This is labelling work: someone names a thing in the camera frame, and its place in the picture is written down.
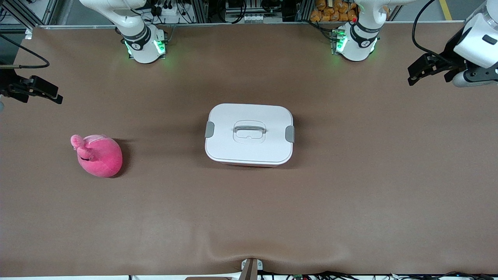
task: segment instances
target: gray latch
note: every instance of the gray latch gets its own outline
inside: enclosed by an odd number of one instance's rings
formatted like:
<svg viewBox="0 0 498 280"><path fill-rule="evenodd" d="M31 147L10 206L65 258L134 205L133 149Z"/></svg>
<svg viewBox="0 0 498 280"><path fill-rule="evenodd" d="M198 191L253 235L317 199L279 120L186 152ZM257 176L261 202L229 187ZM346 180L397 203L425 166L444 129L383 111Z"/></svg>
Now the gray latch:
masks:
<svg viewBox="0 0 498 280"><path fill-rule="evenodd" d="M294 126L288 126L285 128L285 140L287 140L287 142L294 143Z"/></svg>
<svg viewBox="0 0 498 280"><path fill-rule="evenodd" d="M215 124L214 122L208 121L206 123L206 133L204 134L204 137L206 138L212 137L214 133L215 133Z"/></svg>

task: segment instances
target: pink plush toy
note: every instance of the pink plush toy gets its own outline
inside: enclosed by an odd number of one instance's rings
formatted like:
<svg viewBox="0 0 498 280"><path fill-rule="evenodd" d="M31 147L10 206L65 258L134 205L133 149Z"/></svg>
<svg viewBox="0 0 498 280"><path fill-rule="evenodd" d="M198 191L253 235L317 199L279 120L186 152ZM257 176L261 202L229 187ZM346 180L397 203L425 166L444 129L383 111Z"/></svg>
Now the pink plush toy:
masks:
<svg viewBox="0 0 498 280"><path fill-rule="evenodd" d="M81 167L91 175L112 177L121 169L123 153L112 138L105 135L90 135L85 138L73 135L71 144L78 154Z"/></svg>

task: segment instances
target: white storage box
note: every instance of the white storage box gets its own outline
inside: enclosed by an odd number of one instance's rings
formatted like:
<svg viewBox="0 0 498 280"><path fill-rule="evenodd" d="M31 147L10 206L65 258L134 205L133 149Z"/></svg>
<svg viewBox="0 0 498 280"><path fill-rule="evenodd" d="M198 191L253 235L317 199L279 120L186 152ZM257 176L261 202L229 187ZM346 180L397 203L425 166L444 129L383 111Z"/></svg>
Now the white storage box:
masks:
<svg viewBox="0 0 498 280"><path fill-rule="evenodd" d="M278 166L292 156L292 114L281 106L219 104L209 113L205 137L212 160Z"/></svg>

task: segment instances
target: box handle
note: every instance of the box handle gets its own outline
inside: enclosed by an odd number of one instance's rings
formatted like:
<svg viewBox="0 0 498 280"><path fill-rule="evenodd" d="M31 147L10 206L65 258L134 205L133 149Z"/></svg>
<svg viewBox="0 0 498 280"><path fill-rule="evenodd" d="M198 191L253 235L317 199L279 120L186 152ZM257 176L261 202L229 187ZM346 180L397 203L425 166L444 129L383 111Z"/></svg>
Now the box handle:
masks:
<svg viewBox="0 0 498 280"><path fill-rule="evenodd" d="M255 130L261 131L262 133L266 133L266 129L258 126L238 126L234 127L234 132L237 133L239 130Z"/></svg>

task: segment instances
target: storage box lid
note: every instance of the storage box lid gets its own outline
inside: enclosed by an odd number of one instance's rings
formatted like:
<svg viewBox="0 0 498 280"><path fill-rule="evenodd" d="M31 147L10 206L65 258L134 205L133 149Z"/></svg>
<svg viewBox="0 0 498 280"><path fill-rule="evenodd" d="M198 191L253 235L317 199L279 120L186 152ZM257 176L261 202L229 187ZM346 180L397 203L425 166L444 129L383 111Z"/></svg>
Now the storage box lid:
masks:
<svg viewBox="0 0 498 280"><path fill-rule="evenodd" d="M284 107L219 104L206 125L206 153L216 161L281 164L292 155L294 126Z"/></svg>

